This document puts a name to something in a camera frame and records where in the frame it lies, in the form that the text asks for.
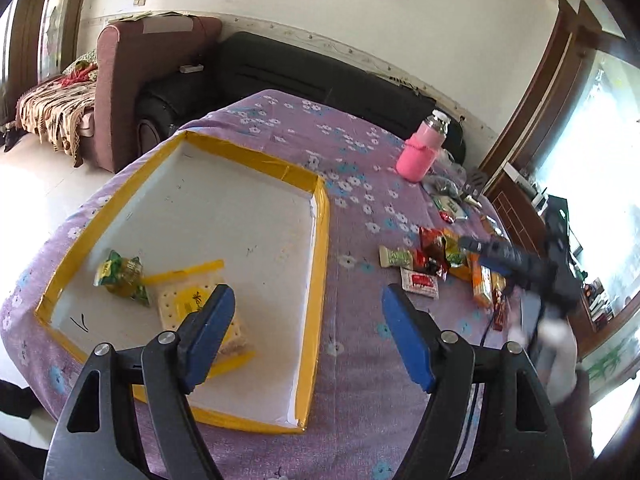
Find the sofa backrest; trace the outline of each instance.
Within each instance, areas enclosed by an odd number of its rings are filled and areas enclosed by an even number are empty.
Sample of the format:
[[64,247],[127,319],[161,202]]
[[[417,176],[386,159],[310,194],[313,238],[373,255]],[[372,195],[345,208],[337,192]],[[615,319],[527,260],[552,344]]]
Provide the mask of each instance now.
[[195,62],[222,30],[217,18],[150,16],[114,22],[97,44],[95,153],[100,167],[116,173],[138,156],[134,104],[142,85]]
[[[287,43],[236,32],[206,63],[223,94],[223,105],[267,89],[353,114],[408,139],[436,108],[433,98],[397,86],[340,60]],[[456,161],[465,158],[460,124],[452,118],[444,143]]]

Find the yellow tray border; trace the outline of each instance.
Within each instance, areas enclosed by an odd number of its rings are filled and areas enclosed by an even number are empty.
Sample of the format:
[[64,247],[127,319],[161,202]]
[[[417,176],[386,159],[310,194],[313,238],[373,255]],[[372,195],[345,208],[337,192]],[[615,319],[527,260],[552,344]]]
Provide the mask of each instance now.
[[[229,142],[191,131],[184,131],[167,140],[140,168],[138,168],[113,194],[111,199],[98,211],[78,240],[68,250],[60,265],[53,273],[47,288],[34,311],[38,322],[44,326],[52,338],[69,352],[77,361],[84,363],[87,359],[78,346],[62,332],[51,326],[51,317],[56,302],[62,291],[78,272],[80,265],[87,257],[95,243],[100,239],[107,227],[113,222],[121,209],[145,183],[151,174],[173,153],[182,142],[189,142],[199,149],[222,156],[260,173],[267,174],[298,189],[313,194],[316,199],[317,217],[314,254],[311,264],[309,294],[306,305],[305,329],[302,343],[302,360],[296,391],[295,415],[298,420],[296,428],[285,428],[276,424],[265,424],[226,413],[191,407],[194,418],[199,422],[229,428],[230,430],[252,431],[256,433],[301,433],[306,429],[311,407],[316,371],[318,369],[318,353],[322,328],[322,307],[324,305],[324,287],[326,279],[327,254],[329,250],[329,199],[321,177],[293,163],[281,160],[262,152],[256,152]],[[143,386],[133,387],[134,396],[146,402]]]

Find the table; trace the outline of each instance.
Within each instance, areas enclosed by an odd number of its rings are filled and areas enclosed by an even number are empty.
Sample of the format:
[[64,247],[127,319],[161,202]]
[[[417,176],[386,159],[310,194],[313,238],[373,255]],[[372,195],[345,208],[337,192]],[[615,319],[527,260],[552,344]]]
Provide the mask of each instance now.
[[[418,226],[446,226],[420,186],[396,174],[402,140],[355,116],[277,91],[260,92],[183,129],[319,173],[332,208],[321,351],[308,429],[274,436],[200,425],[221,473],[238,480],[390,479],[414,436],[427,396],[410,381],[382,315],[382,289],[399,281],[399,271],[380,268],[378,247],[417,247]],[[60,414],[82,365],[53,341],[33,311],[68,248],[151,153],[115,175],[58,228],[0,311],[8,354],[53,416]],[[497,219],[488,201],[482,198],[482,204]],[[454,230],[487,238],[478,215]],[[488,319],[473,302],[468,283],[450,277],[440,282],[438,301],[413,294],[411,299],[441,329],[479,343]],[[490,330],[486,345],[500,348],[505,341],[506,332]],[[162,474],[146,405],[136,402],[136,411],[150,468]],[[466,467],[468,451],[466,455],[458,470]]]

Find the wall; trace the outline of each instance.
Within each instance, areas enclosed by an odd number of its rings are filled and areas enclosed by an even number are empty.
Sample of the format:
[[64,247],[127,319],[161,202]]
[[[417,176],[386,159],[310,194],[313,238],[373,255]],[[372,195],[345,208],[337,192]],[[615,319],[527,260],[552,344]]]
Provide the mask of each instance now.
[[[518,105],[542,57],[557,4],[549,0],[85,0],[82,22],[141,10],[250,16],[354,46],[459,102],[492,132],[468,140],[479,162]],[[81,46],[99,30],[81,31]]]

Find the silver bolt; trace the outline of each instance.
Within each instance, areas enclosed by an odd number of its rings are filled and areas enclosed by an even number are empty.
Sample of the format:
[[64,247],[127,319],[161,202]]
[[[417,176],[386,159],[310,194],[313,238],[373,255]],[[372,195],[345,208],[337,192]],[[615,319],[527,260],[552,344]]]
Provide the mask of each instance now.
[[100,343],[97,347],[95,347],[94,354],[96,355],[105,355],[109,353],[111,347],[108,343]]
[[507,350],[512,354],[519,354],[522,352],[522,346],[520,346],[520,343],[515,341],[509,341],[507,343]]
[[175,333],[174,332],[162,332],[158,336],[158,342],[161,345],[168,345],[169,343],[173,343],[175,341]]
[[440,337],[445,343],[449,343],[450,345],[458,342],[458,334],[452,332],[451,330],[445,330],[442,334],[440,334]]

